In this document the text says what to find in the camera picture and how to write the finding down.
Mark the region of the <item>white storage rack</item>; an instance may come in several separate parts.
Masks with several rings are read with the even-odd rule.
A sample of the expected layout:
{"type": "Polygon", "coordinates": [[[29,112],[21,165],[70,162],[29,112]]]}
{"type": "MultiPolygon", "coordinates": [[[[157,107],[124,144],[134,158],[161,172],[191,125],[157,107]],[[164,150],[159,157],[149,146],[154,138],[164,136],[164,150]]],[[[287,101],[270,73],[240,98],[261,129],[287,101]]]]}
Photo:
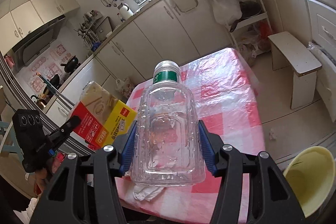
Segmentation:
{"type": "Polygon", "coordinates": [[[240,19],[235,20],[231,26],[223,26],[228,32],[231,38],[231,44],[234,48],[238,49],[239,44],[236,38],[241,34],[246,28],[257,24],[259,26],[260,36],[265,39],[268,34],[272,33],[272,27],[270,25],[268,12],[264,5],[263,0],[238,0],[240,4],[240,9],[242,11],[242,16],[240,19]]]}

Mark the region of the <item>white thermos kettle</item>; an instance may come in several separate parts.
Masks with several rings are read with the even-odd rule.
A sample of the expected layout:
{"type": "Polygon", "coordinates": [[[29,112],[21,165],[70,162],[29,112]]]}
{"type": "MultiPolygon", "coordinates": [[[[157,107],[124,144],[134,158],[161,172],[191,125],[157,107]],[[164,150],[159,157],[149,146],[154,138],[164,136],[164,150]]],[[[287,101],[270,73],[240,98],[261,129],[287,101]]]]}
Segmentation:
{"type": "Polygon", "coordinates": [[[133,11],[130,9],[130,7],[126,3],[120,3],[117,8],[119,10],[120,15],[125,20],[133,16],[133,11]]]}

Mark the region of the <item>white wooden stool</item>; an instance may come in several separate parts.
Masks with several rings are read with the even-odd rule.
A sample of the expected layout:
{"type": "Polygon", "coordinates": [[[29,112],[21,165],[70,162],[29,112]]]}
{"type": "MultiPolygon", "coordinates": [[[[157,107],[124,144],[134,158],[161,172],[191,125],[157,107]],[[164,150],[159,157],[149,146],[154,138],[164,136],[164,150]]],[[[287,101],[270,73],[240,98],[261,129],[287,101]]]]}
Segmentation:
{"type": "Polygon", "coordinates": [[[291,67],[293,88],[290,108],[296,109],[313,102],[317,72],[322,64],[292,34],[287,31],[268,36],[272,51],[274,71],[291,67]]]}

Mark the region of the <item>pink checkered plastic tablecloth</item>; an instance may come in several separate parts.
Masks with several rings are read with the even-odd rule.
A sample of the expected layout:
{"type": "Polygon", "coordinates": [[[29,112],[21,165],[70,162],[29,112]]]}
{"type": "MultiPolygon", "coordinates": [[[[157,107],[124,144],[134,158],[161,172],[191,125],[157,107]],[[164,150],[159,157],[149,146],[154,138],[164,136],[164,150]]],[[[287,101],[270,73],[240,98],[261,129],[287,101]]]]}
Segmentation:
{"type": "MultiPolygon", "coordinates": [[[[242,153],[265,150],[256,101],[259,83],[236,50],[225,48],[190,62],[181,67],[181,76],[209,132],[242,153]]],[[[116,184],[122,205],[130,209],[181,223],[209,223],[221,180],[206,172],[204,182],[163,189],[151,201],[134,197],[136,187],[128,177],[116,184]]]]}

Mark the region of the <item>blue white chair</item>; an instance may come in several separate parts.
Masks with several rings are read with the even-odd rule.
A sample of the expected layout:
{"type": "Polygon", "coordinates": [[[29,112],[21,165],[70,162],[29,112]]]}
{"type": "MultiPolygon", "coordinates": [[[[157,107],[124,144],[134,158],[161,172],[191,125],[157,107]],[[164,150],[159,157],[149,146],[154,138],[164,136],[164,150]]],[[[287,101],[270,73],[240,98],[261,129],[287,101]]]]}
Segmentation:
{"type": "MultiPolygon", "coordinates": [[[[6,106],[11,107],[11,104],[7,99],[3,86],[1,86],[1,113],[3,112],[6,106]]],[[[2,119],[1,119],[1,153],[6,155],[9,153],[14,153],[17,155],[20,162],[23,160],[23,153],[18,145],[13,123],[5,122],[2,119]]]]}

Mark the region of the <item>clear plastic bottle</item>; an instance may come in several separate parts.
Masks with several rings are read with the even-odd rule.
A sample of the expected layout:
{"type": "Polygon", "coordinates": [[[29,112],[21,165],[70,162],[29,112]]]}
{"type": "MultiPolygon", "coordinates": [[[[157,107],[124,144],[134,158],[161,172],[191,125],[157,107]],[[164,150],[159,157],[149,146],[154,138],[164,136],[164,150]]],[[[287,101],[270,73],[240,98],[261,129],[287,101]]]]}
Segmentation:
{"type": "Polygon", "coordinates": [[[169,60],[154,69],[137,117],[131,180],[144,186],[186,186],[206,177],[192,91],[169,60]]]}

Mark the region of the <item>red yellow cardboard box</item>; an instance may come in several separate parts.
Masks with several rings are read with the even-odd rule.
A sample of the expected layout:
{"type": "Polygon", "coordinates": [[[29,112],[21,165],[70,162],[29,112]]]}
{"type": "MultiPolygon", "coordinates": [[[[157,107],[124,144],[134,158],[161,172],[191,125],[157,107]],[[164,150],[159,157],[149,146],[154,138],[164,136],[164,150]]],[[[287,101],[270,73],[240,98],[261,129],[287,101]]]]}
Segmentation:
{"type": "Polygon", "coordinates": [[[84,140],[89,149],[98,150],[113,144],[119,135],[126,134],[137,113],[91,81],[84,87],[68,118],[72,116],[80,119],[73,132],[84,140]]]}

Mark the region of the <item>black range hood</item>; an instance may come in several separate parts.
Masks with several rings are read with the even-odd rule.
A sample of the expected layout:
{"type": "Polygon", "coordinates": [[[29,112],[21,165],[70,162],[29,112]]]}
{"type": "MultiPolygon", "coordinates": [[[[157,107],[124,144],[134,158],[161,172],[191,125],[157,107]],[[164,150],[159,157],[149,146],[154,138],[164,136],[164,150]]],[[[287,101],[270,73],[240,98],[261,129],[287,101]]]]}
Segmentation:
{"type": "Polygon", "coordinates": [[[16,71],[20,71],[23,67],[32,63],[37,56],[43,53],[58,38],[65,19],[65,15],[52,19],[33,32],[30,32],[18,44],[12,47],[13,54],[11,57],[15,62],[14,67],[16,71]]]}

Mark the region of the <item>copper kettle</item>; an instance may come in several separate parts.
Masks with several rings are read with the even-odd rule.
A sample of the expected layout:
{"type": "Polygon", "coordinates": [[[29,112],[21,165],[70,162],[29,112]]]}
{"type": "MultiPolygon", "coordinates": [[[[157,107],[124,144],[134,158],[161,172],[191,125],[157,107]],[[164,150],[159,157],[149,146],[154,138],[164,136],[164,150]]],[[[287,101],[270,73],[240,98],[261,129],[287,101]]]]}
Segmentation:
{"type": "Polygon", "coordinates": [[[45,95],[44,93],[39,94],[38,96],[35,94],[32,94],[30,98],[33,100],[35,99],[35,104],[41,109],[44,110],[50,100],[50,97],[45,95]]]}

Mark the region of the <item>white base cabinets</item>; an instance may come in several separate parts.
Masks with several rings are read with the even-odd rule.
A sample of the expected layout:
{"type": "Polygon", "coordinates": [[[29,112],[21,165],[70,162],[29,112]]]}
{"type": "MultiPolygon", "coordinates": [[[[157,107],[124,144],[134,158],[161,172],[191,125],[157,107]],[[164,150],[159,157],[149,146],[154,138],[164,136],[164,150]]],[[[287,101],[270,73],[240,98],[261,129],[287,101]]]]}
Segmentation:
{"type": "Polygon", "coordinates": [[[255,0],[262,13],[240,22],[234,32],[214,17],[219,0],[153,0],[109,34],[98,50],[60,87],[72,102],[90,81],[114,90],[113,79],[139,84],[151,79],[162,60],[184,65],[233,46],[238,33],[266,23],[307,44],[335,50],[335,0],[255,0]]]}

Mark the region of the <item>white tissue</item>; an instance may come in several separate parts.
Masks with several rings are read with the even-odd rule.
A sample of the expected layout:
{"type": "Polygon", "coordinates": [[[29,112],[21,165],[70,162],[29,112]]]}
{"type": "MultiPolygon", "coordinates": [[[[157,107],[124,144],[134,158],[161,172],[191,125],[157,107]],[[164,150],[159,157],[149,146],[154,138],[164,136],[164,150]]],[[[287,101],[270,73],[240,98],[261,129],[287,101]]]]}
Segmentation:
{"type": "Polygon", "coordinates": [[[124,177],[124,179],[129,182],[129,186],[127,187],[125,194],[126,201],[150,202],[165,190],[165,187],[144,186],[140,184],[135,184],[134,182],[132,182],[130,175],[131,172],[127,171],[124,177]]]}

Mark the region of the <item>white plastic bag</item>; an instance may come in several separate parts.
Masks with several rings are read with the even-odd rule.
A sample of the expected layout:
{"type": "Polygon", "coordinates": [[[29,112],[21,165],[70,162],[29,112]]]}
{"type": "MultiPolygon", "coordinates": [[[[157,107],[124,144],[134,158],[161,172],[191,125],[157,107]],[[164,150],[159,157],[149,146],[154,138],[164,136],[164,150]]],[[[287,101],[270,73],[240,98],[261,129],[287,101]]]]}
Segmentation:
{"type": "Polygon", "coordinates": [[[223,26],[231,26],[242,17],[238,0],[211,0],[215,21],[223,26]]]}

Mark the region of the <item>yellow plastic cup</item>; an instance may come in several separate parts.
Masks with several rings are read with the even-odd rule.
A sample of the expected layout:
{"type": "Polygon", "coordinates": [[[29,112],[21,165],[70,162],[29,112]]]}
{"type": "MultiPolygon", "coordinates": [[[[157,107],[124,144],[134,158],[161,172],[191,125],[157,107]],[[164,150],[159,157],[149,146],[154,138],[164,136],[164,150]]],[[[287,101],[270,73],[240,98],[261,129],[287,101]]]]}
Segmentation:
{"type": "Polygon", "coordinates": [[[309,147],[300,152],[283,173],[305,217],[325,202],[335,179],[335,160],[325,147],[309,147]]]}

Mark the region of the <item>floral waste basket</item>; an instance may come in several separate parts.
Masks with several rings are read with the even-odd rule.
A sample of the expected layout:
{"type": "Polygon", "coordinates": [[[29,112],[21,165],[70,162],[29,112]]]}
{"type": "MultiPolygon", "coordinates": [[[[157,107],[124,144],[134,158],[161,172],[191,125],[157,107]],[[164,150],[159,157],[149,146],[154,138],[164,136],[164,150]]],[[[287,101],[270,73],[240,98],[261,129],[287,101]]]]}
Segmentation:
{"type": "Polygon", "coordinates": [[[135,85],[131,82],[129,77],[123,80],[116,79],[116,91],[118,91],[123,97],[129,98],[134,88],[135,85]]]}

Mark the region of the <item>white upper cabinets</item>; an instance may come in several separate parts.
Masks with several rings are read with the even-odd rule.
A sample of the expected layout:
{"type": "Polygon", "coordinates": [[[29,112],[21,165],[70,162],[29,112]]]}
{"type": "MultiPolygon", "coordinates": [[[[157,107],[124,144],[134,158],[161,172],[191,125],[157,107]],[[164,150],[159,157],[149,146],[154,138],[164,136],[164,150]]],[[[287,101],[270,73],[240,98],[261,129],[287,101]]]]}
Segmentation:
{"type": "Polygon", "coordinates": [[[1,53],[54,19],[79,9],[76,0],[30,0],[1,17],[1,53]]]}

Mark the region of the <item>black wok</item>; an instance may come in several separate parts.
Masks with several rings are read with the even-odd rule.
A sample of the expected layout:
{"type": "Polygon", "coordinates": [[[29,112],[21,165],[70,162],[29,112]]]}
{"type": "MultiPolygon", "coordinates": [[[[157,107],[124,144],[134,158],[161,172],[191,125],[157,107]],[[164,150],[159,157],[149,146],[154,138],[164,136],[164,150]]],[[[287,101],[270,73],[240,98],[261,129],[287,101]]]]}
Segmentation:
{"type": "Polygon", "coordinates": [[[67,63],[61,63],[60,66],[64,68],[65,73],[72,74],[80,66],[80,63],[76,56],[72,56],[67,63]]]}

